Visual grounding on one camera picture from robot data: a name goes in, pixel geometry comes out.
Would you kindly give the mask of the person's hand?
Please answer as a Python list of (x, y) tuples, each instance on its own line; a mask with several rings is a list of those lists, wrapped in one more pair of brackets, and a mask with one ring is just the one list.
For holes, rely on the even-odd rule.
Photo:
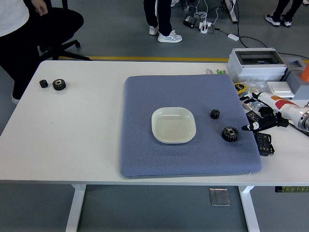
[(44, 0), (32, 0), (31, 1), (33, 6), (36, 9), (36, 12), (40, 15), (43, 16), (45, 14), (48, 13), (48, 9), (46, 6), (46, 3), (44, 2)]

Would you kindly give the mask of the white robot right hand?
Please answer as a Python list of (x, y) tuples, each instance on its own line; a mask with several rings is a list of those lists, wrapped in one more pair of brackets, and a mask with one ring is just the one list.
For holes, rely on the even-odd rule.
[(241, 101), (245, 103), (259, 101), (264, 105), (272, 108), (276, 114), (264, 117), (258, 121), (243, 126), (243, 131), (263, 131), (274, 126), (287, 127), (286, 120), (291, 120), (293, 124), (303, 131), (309, 130), (309, 108), (300, 107), (295, 103), (281, 98), (270, 93), (250, 93), (240, 97)]

